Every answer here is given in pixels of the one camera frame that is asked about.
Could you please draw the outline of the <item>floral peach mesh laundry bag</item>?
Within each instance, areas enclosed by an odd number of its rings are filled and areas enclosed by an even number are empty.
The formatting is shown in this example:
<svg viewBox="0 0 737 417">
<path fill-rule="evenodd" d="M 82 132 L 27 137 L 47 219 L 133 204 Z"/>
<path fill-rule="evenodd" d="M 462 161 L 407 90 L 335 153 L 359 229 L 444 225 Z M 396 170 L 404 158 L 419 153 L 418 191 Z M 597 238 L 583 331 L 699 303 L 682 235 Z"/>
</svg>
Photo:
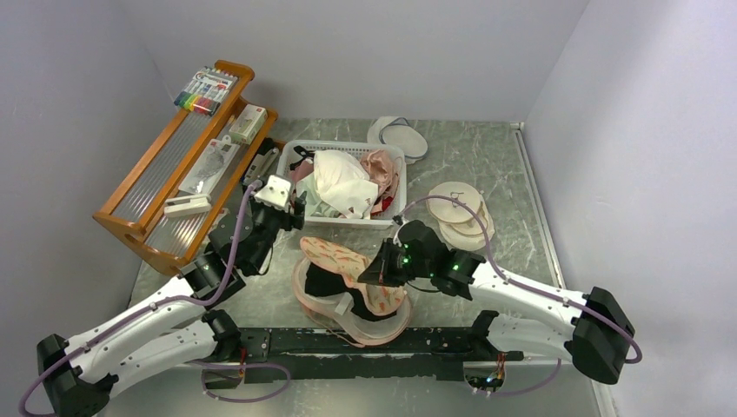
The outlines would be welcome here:
<svg viewBox="0 0 737 417">
<path fill-rule="evenodd" d="M 291 286 L 303 312 L 318 327 L 327 331 L 350 346 L 357 348 L 380 346 L 395 340 L 408 326 L 412 314 L 412 303 L 403 287 L 404 301 L 396 315 L 382 321 L 367 321 L 354 315 L 350 309 L 353 301 L 348 294 L 317 298 L 305 292 L 306 273 L 310 263 L 339 274 L 348 282 L 359 282 L 358 276 L 370 264 L 369 258 L 339 244 L 318 237 L 300 239 L 303 258 L 295 265 Z"/>
</svg>

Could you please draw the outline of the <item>white plastic laundry basket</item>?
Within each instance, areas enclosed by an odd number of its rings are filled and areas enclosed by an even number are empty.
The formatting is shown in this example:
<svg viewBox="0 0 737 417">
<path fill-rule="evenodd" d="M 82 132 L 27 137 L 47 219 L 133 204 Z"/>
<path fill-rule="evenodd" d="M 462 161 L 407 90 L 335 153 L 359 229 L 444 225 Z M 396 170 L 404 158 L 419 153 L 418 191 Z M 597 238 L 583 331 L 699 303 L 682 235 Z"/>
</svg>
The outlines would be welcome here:
<svg viewBox="0 0 737 417">
<path fill-rule="evenodd" d="M 306 151 L 317 151 L 334 149 L 340 150 L 359 159 L 369 151 L 383 149 L 391 156 L 392 160 L 398 164 L 399 183 L 395 192 L 392 203 L 386 210 L 370 219 L 346 219 L 320 216 L 305 216 L 306 225 L 314 226 L 330 226 L 330 227 L 351 227 L 351 228 L 367 228 L 382 230 L 391 227 L 393 217 L 399 215 L 408 203 L 407 192 L 407 165 L 404 161 L 404 153 L 396 146 L 387 144 L 375 144 L 365 142 L 338 142 L 338 141 L 316 141 L 316 140 L 294 140 L 286 142 L 282 147 L 282 153 L 277 165 L 276 173 L 283 177 L 289 176 L 289 165 L 299 162 L 302 159 L 300 153 L 296 150 L 302 147 Z"/>
</svg>

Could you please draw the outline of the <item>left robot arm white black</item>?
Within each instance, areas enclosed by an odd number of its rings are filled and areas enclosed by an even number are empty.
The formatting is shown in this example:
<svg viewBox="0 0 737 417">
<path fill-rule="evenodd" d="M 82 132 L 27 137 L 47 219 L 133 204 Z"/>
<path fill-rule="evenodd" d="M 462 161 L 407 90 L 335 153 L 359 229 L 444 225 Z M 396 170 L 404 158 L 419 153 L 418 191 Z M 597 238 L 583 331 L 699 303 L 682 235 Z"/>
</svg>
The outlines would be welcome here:
<svg viewBox="0 0 737 417">
<path fill-rule="evenodd" d="M 128 387 L 171 367 L 243 358 L 242 334 L 218 304 L 264 274 L 280 231 L 304 225 L 305 201 L 262 189 L 210 231 L 202 255 L 148 298 L 91 330 L 37 344 L 38 384 L 56 416 L 93 416 Z"/>
</svg>

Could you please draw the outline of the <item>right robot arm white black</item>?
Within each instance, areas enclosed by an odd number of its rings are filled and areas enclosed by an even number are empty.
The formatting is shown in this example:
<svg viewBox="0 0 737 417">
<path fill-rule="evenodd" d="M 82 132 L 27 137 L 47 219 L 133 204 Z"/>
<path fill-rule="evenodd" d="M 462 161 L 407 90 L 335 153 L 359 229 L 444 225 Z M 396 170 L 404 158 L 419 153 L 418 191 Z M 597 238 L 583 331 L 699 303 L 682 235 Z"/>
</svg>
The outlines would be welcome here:
<svg viewBox="0 0 737 417">
<path fill-rule="evenodd" d="M 427 279 L 441 293 L 488 308 L 491 317 L 469 336 L 478 359 L 523 352 L 571 362 L 588 378 L 614 385 L 632 349 L 634 326 L 614 295 L 555 288 L 495 266 L 481 255 L 447 247 L 420 221 L 382 242 L 361 283 L 401 287 Z"/>
</svg>

